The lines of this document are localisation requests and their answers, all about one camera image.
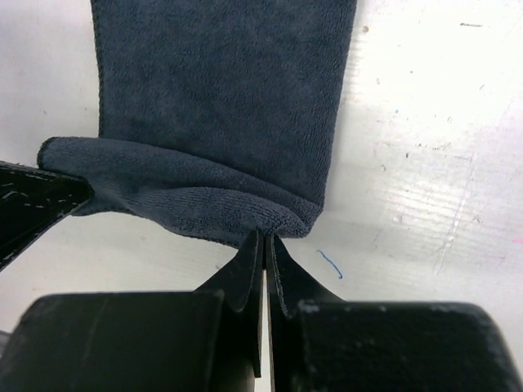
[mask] table surface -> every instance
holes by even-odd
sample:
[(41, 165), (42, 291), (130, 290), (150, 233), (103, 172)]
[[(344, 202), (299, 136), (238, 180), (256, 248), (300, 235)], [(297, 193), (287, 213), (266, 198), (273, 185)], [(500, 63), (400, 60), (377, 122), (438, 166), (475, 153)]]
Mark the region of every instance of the table surface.
[[(35, 166), (46, 138), (95, 136), (89, 1), (3, 0), (0, 36), (0, 160)], [(359, 0), (325, 211), (285, 241), (349, 301), (483, 306), (519, 369), (521, 42), (518, 0)], [(190, 290), (234, 253), (136, 217), (69, 217), (0, 274), (0, 329), (48, 293)]]

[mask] gray cloth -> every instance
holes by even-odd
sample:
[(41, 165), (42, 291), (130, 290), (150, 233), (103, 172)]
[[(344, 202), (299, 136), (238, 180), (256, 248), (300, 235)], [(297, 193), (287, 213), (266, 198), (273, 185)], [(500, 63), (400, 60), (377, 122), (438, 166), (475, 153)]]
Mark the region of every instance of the gray cloth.
[(355, 0), (92, 0), (98, 138), (38, 165), (126, 212), (238, 246), (307, 235), (324, 205)]

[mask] towel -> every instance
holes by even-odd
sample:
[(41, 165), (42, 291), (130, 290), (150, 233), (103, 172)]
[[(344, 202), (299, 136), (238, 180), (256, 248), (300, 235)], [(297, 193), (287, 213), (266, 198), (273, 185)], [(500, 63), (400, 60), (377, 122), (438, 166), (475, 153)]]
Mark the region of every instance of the towel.
[(238, 247), (306, 236), (324, 206), (355, 0), (92, 0), (97, 138), (47, 140), (45, 170), (124, 212)]

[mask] blue thread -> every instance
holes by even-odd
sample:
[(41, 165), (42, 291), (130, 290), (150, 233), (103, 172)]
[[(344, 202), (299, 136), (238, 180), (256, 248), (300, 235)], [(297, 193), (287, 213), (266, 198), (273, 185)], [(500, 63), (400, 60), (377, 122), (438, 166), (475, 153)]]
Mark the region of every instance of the blue thread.
[(336, 264), (334, 264), (334, 261), (330, 260), (330, 259), (329, 259), (329, 258), (328, 258), (324, 253), (323, 253), (323, 251), (321, 251), (320, 249), (318, 249), (317, 252), (318, 252), (321, 256), (323, 256), (324, 259), (325, 259), (326, 261), (328, 261), (332, 267), (334, 267), (334, 269), (335, 269), (335, 270), (337, 271), (337, 273), (338, 273), (338, 278), (339, 278), (339, 279), (343, 279), (342, 271), (340, 271), (340, 269), (336, 266)]

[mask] fabric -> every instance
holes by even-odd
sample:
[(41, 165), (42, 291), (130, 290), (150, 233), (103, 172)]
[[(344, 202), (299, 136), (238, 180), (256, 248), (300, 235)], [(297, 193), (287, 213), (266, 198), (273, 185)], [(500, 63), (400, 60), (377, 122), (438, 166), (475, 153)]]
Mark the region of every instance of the fabric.
[(92, 0), (98, 138), (53, 138), (77, 215), (126, 212), (239, 246), (299, 238), (324, 205), (355, 0)]

